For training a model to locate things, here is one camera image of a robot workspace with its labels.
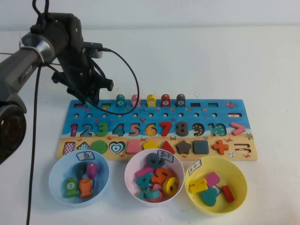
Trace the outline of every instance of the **cartoon starfish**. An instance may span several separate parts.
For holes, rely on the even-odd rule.
[[[176,122],[176,119],[175,119],[174,117],[171,119],[171,123],[172,123],[173,121]]]
[[[250,140],[250,139],[253,139],[253,135],[252,135],[252,133],[250,133],[250,134],[246,133],[246,134],[247,134],[247,138],[248,138],[248,140]]]

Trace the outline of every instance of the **number puzzle board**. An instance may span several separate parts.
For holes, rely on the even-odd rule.
[[[100,100],[99,107],[124,113],[131,109],[131,101],[125,100],[126,107],[117,107],[116,100]],[[139,140],[141,150],[149,141],[159,147],[168,141],[180,160],[196,160],[207,155],[218,156],[235,161],[257,160],[257,152],[253,140],[246,109],[242,100],[201,100],[187,99],[185,107],[176,107],[176,100],[171,99],[171,107],[161,107],[157,100],[156,107],[147,107],[147,101],[141,100],[141,107],[125,116],[104,113],[92,106],[72,100],[67,112],[65,125],[58,145],[57,159],[75,150],[89,150],[94,142],[102,140],[107,145],[103,156],[108,160],[129,160],[133,155],[126,153],[130,140]],[[186,122],[188,135],[178,136],[176,125]],[[162,136],[164,130],[161,122],[171,122],[172,126],[167,136]],[[231,127],[237,123],[246,127],[246,131],[233,135],[236,129]],[[97,136],[101,132],[107,135]],[[179,154],[176,144],[185,140],[191,144],[189,154]],[[193,141],[206,140],[209,146],[208,154],[194,154]],[[212,146],[222,140],[228,144],[229,150],[220,155]]]

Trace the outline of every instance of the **red triangle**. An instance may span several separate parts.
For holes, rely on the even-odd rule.
[[[174,149],[172,148],[172,146],[169,144],[168,141],[165,141],[165,143],[163,144],[163,146],[161,146],[161,149],[169,151],[172,154],[175,154]]]

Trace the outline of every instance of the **green circle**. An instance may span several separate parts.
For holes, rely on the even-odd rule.
[[[92,150],[99,152],[100,154],[104,154],[107,150],[107,144],[105,141],[96,141],[92,144]]]

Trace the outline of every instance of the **white table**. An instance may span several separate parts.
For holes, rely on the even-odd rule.
[[[0,52],[15,52],[24,34],[0,32]],[[109,161],[111,179],[104,199],[86,208],[67,208],[52,198],[48,175],[74,98],[64,86],[52,83],[52,71],[45,68],[38,98],[32,225],[300,223],[300,27],[87,30],[83,36],[124,56],[138,76],[142,98],[150,93],[174,98],[182,92],[186,98],[243,99],[259,159],[234,162],[246,176],[248,196],[240,209],[222,217],[200,214],[184,189],[163,207],[145,208],[128,194],[123,179],[126,162],[120,161]],[[112,92],[101,90],[102,99],[135,93],[131,73],[117,57],[104,53],[97,63],[115,84]],[[132,83],[126,87],[125,80]],[[28,109],[24,142],[0,166],[4,225],[26,220],[34,85],[35,75],[20,91]],[[185,169],[190,163],[183,162]]]

